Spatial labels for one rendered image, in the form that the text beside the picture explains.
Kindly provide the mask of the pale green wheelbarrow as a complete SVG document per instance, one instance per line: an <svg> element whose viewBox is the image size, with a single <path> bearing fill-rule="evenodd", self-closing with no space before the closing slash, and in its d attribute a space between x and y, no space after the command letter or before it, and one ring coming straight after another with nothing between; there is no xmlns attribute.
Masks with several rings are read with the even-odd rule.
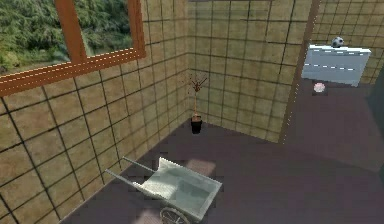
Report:
<svg viewBox="0 0 384 224"><path fill-rule="evenodd" d="M160 157L153 170L124 157L152 173L142 184L131 182L109 169L105 172L134 187L148 197L160 200L165 207L160 211L163 224L193 224L203 220L222 187L222 183L189 168Z"/></svg>

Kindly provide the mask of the brown framed window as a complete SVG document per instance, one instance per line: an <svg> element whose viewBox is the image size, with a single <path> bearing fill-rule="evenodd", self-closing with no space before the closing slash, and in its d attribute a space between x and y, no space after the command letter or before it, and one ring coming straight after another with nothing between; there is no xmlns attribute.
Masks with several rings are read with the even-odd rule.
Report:
<svg viewBox="0 0 384 224"><path fill-rule="evenodd" d="M70 61L0 76L0 97L145 58L140 0L125 1L133 47L89 57L80 34L74 0L54 0Z"/></svg>

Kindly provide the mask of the white chest of drawers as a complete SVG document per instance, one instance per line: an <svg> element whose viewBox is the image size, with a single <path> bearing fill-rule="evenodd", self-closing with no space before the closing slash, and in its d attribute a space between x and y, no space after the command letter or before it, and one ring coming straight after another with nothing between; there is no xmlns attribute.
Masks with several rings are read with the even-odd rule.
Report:
<svg viewBox="0 0 384 224"><path fill-rule="evenodd" d="M370 49L310 45L302 77L357 87L370 55Z"/></svg>

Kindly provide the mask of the bare plant in black pot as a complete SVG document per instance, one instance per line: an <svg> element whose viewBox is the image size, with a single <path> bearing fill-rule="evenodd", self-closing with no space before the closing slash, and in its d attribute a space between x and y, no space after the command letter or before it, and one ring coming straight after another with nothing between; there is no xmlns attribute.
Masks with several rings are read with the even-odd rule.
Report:
<svg viewBox="0 0 384 224"><path fill-rule="evenodd" d="M201 133L203 120L202 116L198 113L197 110L197 95L207 80L207 77L199 78L197 74L190 74L187 79L187 93L188 96L192 98L192 115L190 117L190 125L193 135Z"/></svg>

